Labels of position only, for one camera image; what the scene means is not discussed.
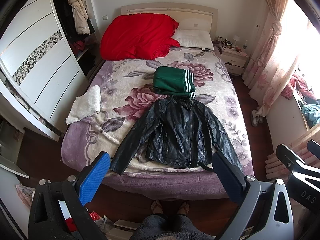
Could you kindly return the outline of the black leather jacket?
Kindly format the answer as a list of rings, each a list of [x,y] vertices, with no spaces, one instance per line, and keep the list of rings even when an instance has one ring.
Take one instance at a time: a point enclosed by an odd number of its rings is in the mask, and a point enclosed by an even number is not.
[[[208,165],[215,151],[242,167],[220,120],[195,99],[169,96],[155,101],[119,145],[110,169],[123,174],[142,146],[147,159],[177,168]]]

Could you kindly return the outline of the grey slippers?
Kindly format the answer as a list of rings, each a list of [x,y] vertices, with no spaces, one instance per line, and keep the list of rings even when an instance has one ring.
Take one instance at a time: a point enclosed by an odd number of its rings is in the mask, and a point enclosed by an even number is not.
[[[263,117],[259,116],[257,112],[258,111],[256,109],[253,109],[251,111],[251,125],[253,127],[257,127],[258,124],[262,124],[264,121]]]

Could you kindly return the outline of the white folded towel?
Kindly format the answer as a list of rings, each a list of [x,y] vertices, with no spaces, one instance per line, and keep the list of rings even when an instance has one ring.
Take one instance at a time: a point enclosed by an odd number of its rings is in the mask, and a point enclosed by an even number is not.
[[[65,123],[70,125],[100,112],[100,87],[91,87],[84,95],[76,97]]]

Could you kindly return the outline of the white sliding wardrobe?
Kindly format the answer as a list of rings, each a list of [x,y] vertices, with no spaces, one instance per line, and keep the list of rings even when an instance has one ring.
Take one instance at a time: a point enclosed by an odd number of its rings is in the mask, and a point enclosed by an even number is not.
[[[93,23],[76,33],[75,1],[10,0],[1,29],[1,115],[21,132],[59,140],[75,98],[89,86],[96,65],[88,48],[98,43]]]

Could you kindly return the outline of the floral purple bed blanket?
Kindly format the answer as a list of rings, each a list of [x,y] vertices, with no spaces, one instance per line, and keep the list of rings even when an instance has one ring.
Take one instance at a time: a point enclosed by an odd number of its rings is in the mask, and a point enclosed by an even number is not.
[[[152,90],[160,66],[193,73],[196,100],[208,107],[224,126],[244,174],[253,174],[252,156],[238,96],[217,50],[171,48],[155,60],[107,61],[92,81],[100,87],[100,112],[69,126],[61,148],[62,161],[75,170],[89,165],[101,152],[114,156],[133,124],[162,96]],[[175,168],[146,159],[138,152],[123,175],[108,172],[104,184],[150,199],[201,200],[224,198],[216,174],[201,167]]]

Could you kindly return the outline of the pink floral curtain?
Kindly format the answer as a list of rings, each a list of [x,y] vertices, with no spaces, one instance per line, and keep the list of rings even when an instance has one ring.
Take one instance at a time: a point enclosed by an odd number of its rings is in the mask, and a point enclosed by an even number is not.
[[[281,65],[276,59],[279,51],[283,18],[289,0],[265,0],[268,14],[257,47],[249,59],[242,75],[244,84],[250,89],[249,95],[257,103],[257,114],[266,117],[273,103],[289,82],[297,60]]]

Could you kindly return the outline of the white nightstand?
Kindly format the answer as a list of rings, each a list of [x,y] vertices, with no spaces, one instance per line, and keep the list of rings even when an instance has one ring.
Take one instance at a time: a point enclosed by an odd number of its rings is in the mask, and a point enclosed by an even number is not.
[[[221,59],[227,68],[229,74],[239,76],[242,75],[245,69],[245,64],[248,61],[248,55],[235,44],[227,39],[218,37],[221,50]]]

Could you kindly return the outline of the green striped folded garment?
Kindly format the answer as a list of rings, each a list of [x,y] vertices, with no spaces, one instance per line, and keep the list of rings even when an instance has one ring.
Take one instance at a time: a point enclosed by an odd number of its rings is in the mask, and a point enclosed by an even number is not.
[[[152,86],[157,94],[195,98],[194,74],[187,69],[160,66]]]

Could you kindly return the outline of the white pillow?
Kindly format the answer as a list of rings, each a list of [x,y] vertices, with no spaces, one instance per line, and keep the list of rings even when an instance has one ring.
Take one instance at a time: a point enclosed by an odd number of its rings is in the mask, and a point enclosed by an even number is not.
[[[181,47],[213,50],[214,46],[208,31],[176,29],[172,37]]]

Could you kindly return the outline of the red duvet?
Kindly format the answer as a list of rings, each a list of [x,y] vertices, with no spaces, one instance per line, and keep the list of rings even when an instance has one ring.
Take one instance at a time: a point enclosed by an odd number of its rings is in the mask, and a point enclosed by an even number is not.
[[[107,61],[154,60],[180,44],[172,36],[179,23],[165,14],[139,13],[116,17],[103,34],[100,55]]]

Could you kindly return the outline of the beige hanging coat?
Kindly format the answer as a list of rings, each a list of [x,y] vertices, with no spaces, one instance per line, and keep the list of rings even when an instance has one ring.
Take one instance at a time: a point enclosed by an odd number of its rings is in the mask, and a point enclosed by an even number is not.
[[[72,8],[75,29],[78,35],[90,35],[89,16],[85,7],[85,0],[68,0]]]

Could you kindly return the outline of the white bed headboard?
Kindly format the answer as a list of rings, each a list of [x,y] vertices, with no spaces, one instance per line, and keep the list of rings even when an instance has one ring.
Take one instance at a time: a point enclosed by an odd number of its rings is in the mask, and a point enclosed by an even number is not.
[[[219,11],[215,8],[187,3],[140,3],[121,7],[122,15],[138,13],[164,14],[179,23],[180,29],[205,30],[215,38]]]

